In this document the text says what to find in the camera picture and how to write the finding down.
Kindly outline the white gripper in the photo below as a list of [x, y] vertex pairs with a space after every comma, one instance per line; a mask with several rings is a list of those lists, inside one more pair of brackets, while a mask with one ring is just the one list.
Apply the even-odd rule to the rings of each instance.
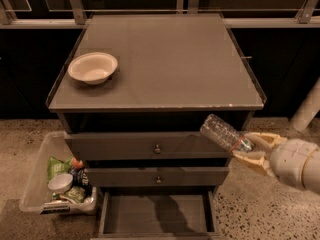
[[[263, 176], [274, 177], [275, 174], [281, 183], [290, 187], [320, 189], [320, 147], [317, 144], [300, 139], [287, 141], [286, 137], [265, 132], [250, 132], [245, 137], [254, 144], [254, 152], [232, 152], [243, 165]], [[265, 152], [272, 152], [269, 160]]]

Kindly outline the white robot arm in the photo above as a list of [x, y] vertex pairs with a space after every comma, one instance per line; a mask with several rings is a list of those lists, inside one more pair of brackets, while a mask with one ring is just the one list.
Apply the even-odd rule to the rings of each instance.
[[280, 183], [320, 194], [320, 147], [301, 139], [288, 139], [272, 133], [247, 133], [255, 145], [251, 152], [232, 155], [257, 173]]

